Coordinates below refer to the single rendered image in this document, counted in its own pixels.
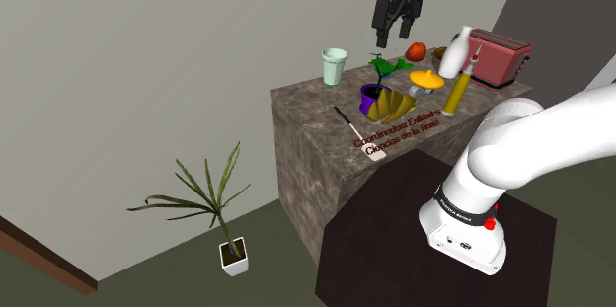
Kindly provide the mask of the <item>red apple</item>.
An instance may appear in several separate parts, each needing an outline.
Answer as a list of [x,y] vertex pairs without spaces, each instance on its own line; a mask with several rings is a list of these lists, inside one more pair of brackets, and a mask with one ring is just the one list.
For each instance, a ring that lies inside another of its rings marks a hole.
[[427,48],[422,42],[414,42],[406,51],[405,57],[411,62],[420,62],[425,59]]

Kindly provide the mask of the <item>yellow disc on grey base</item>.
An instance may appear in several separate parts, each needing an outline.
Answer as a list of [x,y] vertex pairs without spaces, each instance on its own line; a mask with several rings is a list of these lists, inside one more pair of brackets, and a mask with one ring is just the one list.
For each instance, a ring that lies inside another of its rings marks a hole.
[[417,98],[429,95],[444,86],[443,78],[432,70],[413,71],[410,73],[409,79],[412,82],[408,92],[411,97]]

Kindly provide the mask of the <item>white bottle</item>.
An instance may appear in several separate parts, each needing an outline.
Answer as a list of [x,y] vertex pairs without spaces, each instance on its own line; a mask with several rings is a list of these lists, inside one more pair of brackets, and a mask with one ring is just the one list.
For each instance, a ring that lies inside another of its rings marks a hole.
[[439,65],[439,76],[444,79],[453,79],[458,75],[468,56],[468,39],[472,31],[472,27],[464,26],[457,38],[446,48]]

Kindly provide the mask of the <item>pale green cup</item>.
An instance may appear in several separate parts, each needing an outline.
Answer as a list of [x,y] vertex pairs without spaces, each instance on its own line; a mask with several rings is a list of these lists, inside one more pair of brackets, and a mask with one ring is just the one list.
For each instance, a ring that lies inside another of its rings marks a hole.
[[347,52],[340,48],[326,48],[322,51],[323,81],[326,85],[340,84],[347,57]]

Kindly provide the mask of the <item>green plant in purple pot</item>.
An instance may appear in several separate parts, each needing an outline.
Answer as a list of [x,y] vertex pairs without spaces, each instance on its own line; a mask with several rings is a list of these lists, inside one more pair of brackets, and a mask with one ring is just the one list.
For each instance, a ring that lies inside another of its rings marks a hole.
[[382,84],[383,79],[391,77],[397,71],[408,70],[414,67],[413,63],[407,62],[404,58],[398,58],[396,63],[392,64],[382,58],[380,53],[374,53],[374,58],[368,64],[373,66],[374,71],[377,73],[378,81],[376,84],[363,85],[360,89],[361,104],[359,109],[364,115],[368,113],[371,105],[378,100],[380,91],[386,89],[386,86]]

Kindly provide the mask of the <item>yellow folded holder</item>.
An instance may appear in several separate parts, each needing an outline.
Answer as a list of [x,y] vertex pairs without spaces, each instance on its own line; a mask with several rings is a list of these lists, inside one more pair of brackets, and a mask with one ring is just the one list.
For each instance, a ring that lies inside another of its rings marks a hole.
[[408,111],[412,111],[415,108],[416,100],[415,97],[402,94],[396,90],[382,89],[377,101],[369,107],[365,116],[373,122],[392,122],[401,118]]

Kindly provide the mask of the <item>yellow bottle with red tip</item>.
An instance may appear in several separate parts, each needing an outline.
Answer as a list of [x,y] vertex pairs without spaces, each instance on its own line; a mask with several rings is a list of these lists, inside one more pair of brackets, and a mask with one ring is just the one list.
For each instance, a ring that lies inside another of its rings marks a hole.
[[456,83],[454,84],[447,101],[443,106],[442,113],[444,115],[453,116],[455,114],[458,105],[463,98],[467,87],[470,83],[473,68],[478,63],[478,57],[481,52],[481,46],[479,46],[475,52],[475,54],[469,59],[468,66],[462,71],[462,73],[458,76]]

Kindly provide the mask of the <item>red toaster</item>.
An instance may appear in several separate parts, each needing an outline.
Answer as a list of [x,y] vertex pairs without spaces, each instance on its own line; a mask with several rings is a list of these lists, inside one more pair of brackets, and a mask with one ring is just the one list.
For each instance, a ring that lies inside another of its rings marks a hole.
[[528,42],[482,29],[472,30],[468,42],[467,60],[460,72],[468,67],[470,59],[480,48],[477,63],[472,70],[471,80],[491,91],[499,91],[512,84],[524,63],[530,58],[532,50],[532,46]]

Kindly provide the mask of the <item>dark robot stand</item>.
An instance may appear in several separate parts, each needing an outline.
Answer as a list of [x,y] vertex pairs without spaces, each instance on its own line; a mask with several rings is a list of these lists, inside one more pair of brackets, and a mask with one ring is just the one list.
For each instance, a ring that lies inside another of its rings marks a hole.
[[550,215],[500,199],[507,254],[493,276],[428,244],[418,212],[450,171],[413,150],[379,167],[326,225],[316,294],[327,307],[547,307]]

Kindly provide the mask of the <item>floor plant in white pot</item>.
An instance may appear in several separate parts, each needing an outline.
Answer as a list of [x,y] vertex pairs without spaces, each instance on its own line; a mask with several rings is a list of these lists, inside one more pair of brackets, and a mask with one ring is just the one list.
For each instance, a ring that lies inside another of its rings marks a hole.
[[167,218],[167,221],[176,221],[196,217],[199,215],[209,214],[212,216],[209,228],[212,228],[217,222],[224,233],[225,241],[218,245],[219,261],[221,268],[229,275],[236,276],[244,273],[249,269],[249,255],[247,251],[246,241],[243,237],[234,238],[228,228],[227,223],[223,219],[223,209],[230,203],[231,200],[242,194],[251,185],[247,184],[240,191],[236,192],[228,199],[224,199],[223,194],[230,177],[236,167],[238,158],[241,152],[241,142],[238,141],[235,147],[231,150],[226,165],[223,169],[218,187],[215,188],[212,182],[209,164],[207,159],[204,159],[204,173],[206,177],[206,189],[204,189],[194,176],[188,171],[183,163],[177,159],[176,164],[182,171],[182,174],[176,173],[179,180],[186,185],[191,191],[196,193],[201,202],[191,201],[187,199],[172,197],[163,194],[149,195],[144,199],[144,204],[137,207],[128,208],[129,212],[136,212],[152,208],[177,208],[177,209],[193,209],[193,213],[182,216]]

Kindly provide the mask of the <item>black-handled white spatula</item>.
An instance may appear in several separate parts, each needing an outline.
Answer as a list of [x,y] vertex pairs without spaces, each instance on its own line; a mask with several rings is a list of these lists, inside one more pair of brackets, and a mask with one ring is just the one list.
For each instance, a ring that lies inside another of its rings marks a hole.
[[363,153],[374,162],[382,160],[387,156],[387,154],[381,148],[379,148],[375,143],[367,142],[364,139],[364,137],[358,132],[358,130],[355,128],[352,122],[347,118],[347,116],[338,107],[334,106],[334,110],[348,124],[348,126],[352,129],[352,131],[358,137],[358,139],[353,142],[353,145],[355,147],[360,148],[363,151]]

